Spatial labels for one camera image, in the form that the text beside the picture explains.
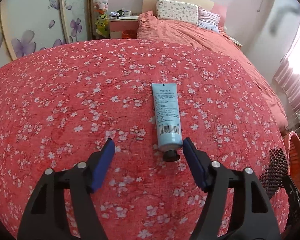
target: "floral pillow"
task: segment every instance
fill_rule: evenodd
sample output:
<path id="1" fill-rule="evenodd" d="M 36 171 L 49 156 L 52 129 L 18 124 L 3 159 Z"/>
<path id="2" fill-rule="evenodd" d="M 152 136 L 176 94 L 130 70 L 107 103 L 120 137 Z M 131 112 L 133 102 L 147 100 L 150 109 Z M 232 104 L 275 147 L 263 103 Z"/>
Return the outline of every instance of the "floral pillow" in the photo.
<path id="1" fill-rule="evenodd" d="M 198 25 L 198 6 L 185 2 L 157 0 L 157 18 Z"/>

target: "pillow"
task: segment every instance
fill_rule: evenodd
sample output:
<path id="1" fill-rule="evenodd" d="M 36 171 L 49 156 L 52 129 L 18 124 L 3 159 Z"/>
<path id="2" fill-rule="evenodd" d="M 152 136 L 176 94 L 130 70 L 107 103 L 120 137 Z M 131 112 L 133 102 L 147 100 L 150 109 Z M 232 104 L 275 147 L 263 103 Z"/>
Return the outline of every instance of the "pillow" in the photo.
<path id="1" fill-rule="evenodd" d="M 220 33 L 218 29 L 218 25 L 220 22 L 220 15 L 208 12 L 204 10 L 201 6 L 199 6 L 199 14 L 198 14 L 198 25 L 201 28 L 205 28 L 208 30 L 212 30 L 216 33 Z"/>
<path id="2" fill-rule="evenodd" d="M 210 31 L 214 31 L 216 33 L 219 33 L 220 34 L 220 31 L 219 31 L 219 28 L 217 25 L 215 24 L 211 24 L 211 23 L 206 23 L 204 21 L 199 21 L 199 25 L 198 25 L 200 28 L 204 28 L 204 29 L 207 29 L 207 30 L 210 30 Z"/>
<path id="3" fill-rule="evenodd" d="M 157 0 L 157 18 L 198 25 L 198 6 L 185 2 Z"/>

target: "black tube cap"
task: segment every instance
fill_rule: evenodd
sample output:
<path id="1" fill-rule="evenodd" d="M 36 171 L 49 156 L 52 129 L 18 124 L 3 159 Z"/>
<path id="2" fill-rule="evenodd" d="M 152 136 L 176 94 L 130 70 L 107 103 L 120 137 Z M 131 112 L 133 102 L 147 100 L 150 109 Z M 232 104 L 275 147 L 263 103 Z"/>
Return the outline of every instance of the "black tube cap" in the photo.
<path id="1" fill-rule="evenodd" d="M 176 162 L 180 160 L 180 155 L 176 150 L 169 150 L 163 154 L 163 161 L 165 162 Z"/>

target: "bed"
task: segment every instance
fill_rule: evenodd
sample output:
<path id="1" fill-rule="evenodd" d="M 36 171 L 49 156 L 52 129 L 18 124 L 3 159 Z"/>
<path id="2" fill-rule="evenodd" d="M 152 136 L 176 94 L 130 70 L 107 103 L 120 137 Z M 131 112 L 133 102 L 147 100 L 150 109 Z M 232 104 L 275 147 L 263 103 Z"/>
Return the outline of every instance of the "bed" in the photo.
<path id="1" fill-rule="evenodd" d="M 237 60 L 257 85 L 274 116 L 279 130 L 284 131 L 288 126 L 288 121 L 281 101 L 268 82 L 247 57 L 234 45 L 223 29 L 226 18 L 226 8 L 209 0 L 176 1 L 195 4 L 207 11 L 221 15 L 219 22 L 220 34 L 180 21 L 158 20 L 155 17 L 157 0 L 143 0 L 143 13 L 139 16 L 137 38 L 190 45 L 218 52 Z"/>
<path id="2" fill-rule="evenodd" d="M 176 82 L 183 138 L 226 167 L 261 176 L 269 151 L 284 148 L 258 86 L 229 57 L 153 40 L 100 40 L 35 52 L 0 68 L 0 219 L 16 236 L 43 171 L 69 169 L 116 145 L 103 187 L 92 196 L 108 238 L 187 240 L 205 203 L 180 151 L 158 151 L 152 82 Z M 78 236 L 69 192 L 71 232 Z M 220 234 L 226 232 L 229 190 Z M 280 230 L 288 197 L 271 199 Z"/>

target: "lotion tube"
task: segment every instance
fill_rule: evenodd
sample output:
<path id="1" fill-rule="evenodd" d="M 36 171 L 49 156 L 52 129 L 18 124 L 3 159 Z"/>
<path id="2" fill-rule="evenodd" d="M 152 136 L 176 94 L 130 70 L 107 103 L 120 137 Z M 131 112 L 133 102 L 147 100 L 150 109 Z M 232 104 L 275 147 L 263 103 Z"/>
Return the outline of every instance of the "lotion tube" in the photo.
<path id="1" fill-rule="evenodd" d="M 177 84 L 153 83 L 151 86 L 154 96 L 158 147 L 164 152 L 164 161 L 174 162 L 180 159 L 177 150 L 182 147 Z"/>

